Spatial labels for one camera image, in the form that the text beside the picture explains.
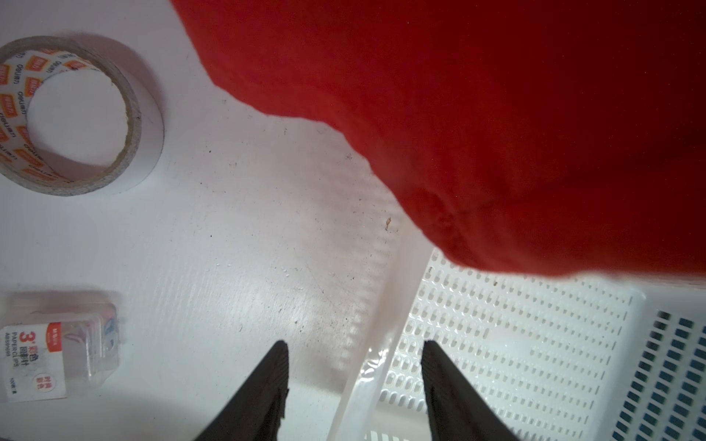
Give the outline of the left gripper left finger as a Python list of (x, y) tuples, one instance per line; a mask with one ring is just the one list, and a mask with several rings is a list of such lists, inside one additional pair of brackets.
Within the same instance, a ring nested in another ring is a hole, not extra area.
[(198, 440), (276, 441), (289, 393), (288, 345), (277, 341)]

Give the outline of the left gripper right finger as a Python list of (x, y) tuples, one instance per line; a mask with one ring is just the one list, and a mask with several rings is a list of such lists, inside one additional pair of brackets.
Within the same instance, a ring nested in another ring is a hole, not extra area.
[(435, 341), (421, 356), (431, 438), (434, 441), (517, 441)]

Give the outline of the red shorts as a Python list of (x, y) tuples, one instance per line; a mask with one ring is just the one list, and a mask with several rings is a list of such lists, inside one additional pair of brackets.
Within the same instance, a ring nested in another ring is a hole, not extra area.
[(176, 1), (213, 83), (321, 121), (454, 263), (705, 273), (702, 1)]

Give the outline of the white perforated plastic basket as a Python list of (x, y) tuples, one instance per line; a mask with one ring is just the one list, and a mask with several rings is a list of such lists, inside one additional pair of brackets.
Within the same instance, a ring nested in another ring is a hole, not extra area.
[(428, 440), (421, 356), (437, 342), (522, 440), (610, 440), (656, 313), (705, 324), (705, 283), (502, 275), (403, 236), (332, 440)]

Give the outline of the teal plastic tray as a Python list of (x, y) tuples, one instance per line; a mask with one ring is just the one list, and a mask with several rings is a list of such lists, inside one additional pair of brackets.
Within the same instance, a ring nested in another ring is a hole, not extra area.
[(705, 324), (656, 313), (610, 440), (705, 440)]

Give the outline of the paperclip box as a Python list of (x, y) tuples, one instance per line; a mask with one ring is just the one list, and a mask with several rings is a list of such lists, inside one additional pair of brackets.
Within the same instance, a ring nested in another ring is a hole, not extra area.
[(1, 401), (37, 402), (95, 389), (120, 365), (120, 319), (90, 291), (1, 297)]

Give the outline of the roll of tape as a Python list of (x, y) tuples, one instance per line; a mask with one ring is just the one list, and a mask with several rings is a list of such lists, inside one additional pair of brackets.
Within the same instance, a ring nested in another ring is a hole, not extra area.
[(1, 49), (1, 174), (55, 197), (121, 193), (156, 167), (165, 128), (130, 73), (73, 40)]

